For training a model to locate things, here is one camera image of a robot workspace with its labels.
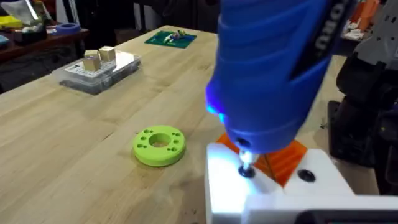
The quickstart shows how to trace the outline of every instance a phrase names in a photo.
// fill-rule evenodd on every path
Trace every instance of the blue light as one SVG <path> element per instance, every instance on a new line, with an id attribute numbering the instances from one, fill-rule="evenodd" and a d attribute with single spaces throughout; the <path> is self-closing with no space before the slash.
<path id="1" fill-rule="evenodd" d="M 220 119 L 221 123 L 222 123 L 222 124 L 224 124 L 224 121 L 225 121 L 225 115 L 224 115 L 224 114 L 222 114 L 222 113 L 220 113 L 220 114 L 218 114 L 218 117 L 219 117 L 219 119 Z"/>
<path id="2" fill-rule="evenodd" d="M 214 107 L 212 107 L 212 106 L 210 106 L 210 105 L 207 105 L 207 106 L 206 106 L 206 109 L 207 109 L 207 111 L 209 111 L 209 113 L 211 113 L 211 114 L 217 114 L 217 110 L 214 109 Z"/>

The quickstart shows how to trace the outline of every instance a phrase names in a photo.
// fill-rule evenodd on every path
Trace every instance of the yellow object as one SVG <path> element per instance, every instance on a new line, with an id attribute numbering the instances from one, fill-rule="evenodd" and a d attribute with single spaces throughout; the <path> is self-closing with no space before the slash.
<path id="1" fill-rule="evenodd" d="M 101 60 L 98 56 L 87 56 L 83 59 L 85 70 L 95 72 L 101 68 Z"/>
<path id="2" fill-rule="evenodd" d="M 114 47 L 104 46 L 99 49 L 99 55 L 102 61 L 110 62 L 116 59 L 116 52 Z"/>
<path id="3" fill-rule="evenodd" d="M 98 57 L 98 50 L 86 50 L 85 57 L 95 56 Z"/>
<path id="4" fill-rule="evenodd" d="M 0 27 L 20 28 L 22 26 L 22 22 L 14 16 L 0 16 Z"/>

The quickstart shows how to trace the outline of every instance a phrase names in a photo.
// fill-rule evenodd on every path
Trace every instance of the gray machine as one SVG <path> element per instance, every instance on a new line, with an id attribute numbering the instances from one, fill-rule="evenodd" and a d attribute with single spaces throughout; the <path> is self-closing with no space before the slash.
<path id="1" fill-rule="evenodd" d="M 398 194 L 397 17 L 390 0 L 337 76 L 343 101 L 328 104 L 330 154 L 375 168 L 381 194 Z"/>
<path id="2" fill-rule="evenodd" d="M 370 36 L 355 48 L 358 59 L 386 69 L 398 70 L 398 1 L 390 0 L 370 31 Z"/>

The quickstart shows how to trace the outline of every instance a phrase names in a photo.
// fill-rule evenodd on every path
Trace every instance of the black screw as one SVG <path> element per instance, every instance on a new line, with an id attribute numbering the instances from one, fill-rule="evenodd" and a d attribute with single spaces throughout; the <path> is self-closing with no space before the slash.
<path id="1" fill-rule="evenodd" d="M 244 170 L 243 166 L 239 167 L 238 172 L 242 177 L 247 178 L 252 178 L 256 174 L 253 168 L 250 167 L 248 170 Z"/>
<path id="2" fill-rule="evenodd" d="M 306 182 L 311 182 L 311 183 L 315 182 L 315 179 L 316 179 L 315 175 L 309 170 L 305 170 L 305 169 L 299 170 L 297 172 L 297 174 L 302 180 L 304 180 Z"/>

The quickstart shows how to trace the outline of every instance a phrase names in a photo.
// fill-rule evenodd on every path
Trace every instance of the orange part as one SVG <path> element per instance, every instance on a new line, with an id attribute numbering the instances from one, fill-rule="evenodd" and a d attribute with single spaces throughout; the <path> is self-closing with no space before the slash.
<path id="1" fill-rule="evenodd" d="M 360 2 L 358 3 L 358 5 L 355 8 L 355 11 L 353 13 L 353 15 L 351 16 L 351 22 L 358 22 L 358 19 L 361 17 L 361 13 L 363 10 L 365 3 L 364 2 Z"/>
<path id="2" fill-rule="evenodd" d="M 217 142 L 239 154 L 239 148 L 229 140 L 226 133 L 221 135 Z M 284 186 L 306 152 L 305 146 L 293 140 L 286 148 L 261 156 L 254 166 Z"/>
<path id="3" fill-rule="evenodd" d="M 371 20 L 376 13 L 377 7 L 379 7 L 379 4 L 379 0 L 366 0 L 360 15 L 361 22 L 359 22 L 358 25 L 358 28 L 361 29 L 361 31 L 364 31 L 369 27 Z"/>

